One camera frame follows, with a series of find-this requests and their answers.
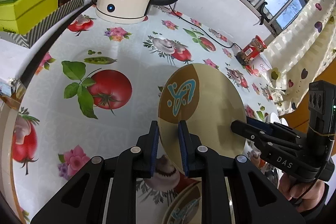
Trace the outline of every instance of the blue logo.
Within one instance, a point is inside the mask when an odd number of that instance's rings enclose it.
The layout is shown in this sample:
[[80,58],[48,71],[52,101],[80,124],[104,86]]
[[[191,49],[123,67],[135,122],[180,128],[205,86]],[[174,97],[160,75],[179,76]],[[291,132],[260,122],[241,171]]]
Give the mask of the blue logo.
[[[173,106],[173,115],[175,117],[180,111],[181,104],[185,106],[186,104],[189,104],[192,101],[194,92],[195,92],[195,87],[196,87],[196,81],[194,79],[189,79],[185,81],[178,88],[177,92],[175,92],[177,88],[176,82],[169,84],[167,86],[167,89],[169,90],[170,94],[174,98],[174,103],[171,100],[168,100],[167,105],[168,107]],[[185,98],[183,97],[188,93],[188,91],[189,91],[189,95],[188,95],[188,100],[186,101]]]

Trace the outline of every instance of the jar lid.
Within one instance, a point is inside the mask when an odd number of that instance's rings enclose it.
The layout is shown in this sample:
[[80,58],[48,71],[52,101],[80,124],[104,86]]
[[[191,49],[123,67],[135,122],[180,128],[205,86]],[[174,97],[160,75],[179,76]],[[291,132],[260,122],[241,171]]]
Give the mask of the jar lid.
[[263,48],[267,48],[263,40],[258,35],[256,35],[255,38],[258,40],[258,42]]

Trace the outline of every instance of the metal screw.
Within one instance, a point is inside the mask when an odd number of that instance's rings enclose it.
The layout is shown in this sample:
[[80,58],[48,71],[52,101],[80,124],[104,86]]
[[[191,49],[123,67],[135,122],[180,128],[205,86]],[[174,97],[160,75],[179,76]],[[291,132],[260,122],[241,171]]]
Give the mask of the metal screw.
[[197,150],[199,152],[203,152],[204,153],[204,152],[208,151],[208,148],[206,146],[204,146],[204,145],[201,145],[201,146],[197,147]]
[[241,163],[244,163],[244,162],[247,162],[247,158],[243,155],[239,155],[237,157],[237,161],[241,162]]
[[91,162],[92,162],[93,164],[98,164],[98,163],[101,162],[101,157],[99,157],[99,156],[95,156],[95,157],[92,158]]
[[139,153],[140,151],[141,151],[141,148],[138,146],[134,146],[131,148],[131,152],[134,154]]

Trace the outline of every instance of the yellow box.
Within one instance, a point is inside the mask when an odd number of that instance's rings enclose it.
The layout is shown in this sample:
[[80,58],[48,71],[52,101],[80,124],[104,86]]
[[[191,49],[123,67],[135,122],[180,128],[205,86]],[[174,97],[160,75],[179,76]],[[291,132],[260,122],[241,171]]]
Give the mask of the yellow box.
[[17,0],[14,3],[0,4],[0,20],[16,20],[43,0]]
[[43,0],[16,20],[0,20],[0,31],[26,34],[58,8],[58,0]]

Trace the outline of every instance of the red jar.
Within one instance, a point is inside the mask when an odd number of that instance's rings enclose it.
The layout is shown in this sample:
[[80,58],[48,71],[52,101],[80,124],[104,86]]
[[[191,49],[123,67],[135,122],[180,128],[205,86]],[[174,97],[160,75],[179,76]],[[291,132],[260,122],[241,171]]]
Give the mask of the red jar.
[[259,36],[255,36],[251,42],[243,48],[243,53],[249,61],[252,61],[256,56],[266,49],[266,45]]

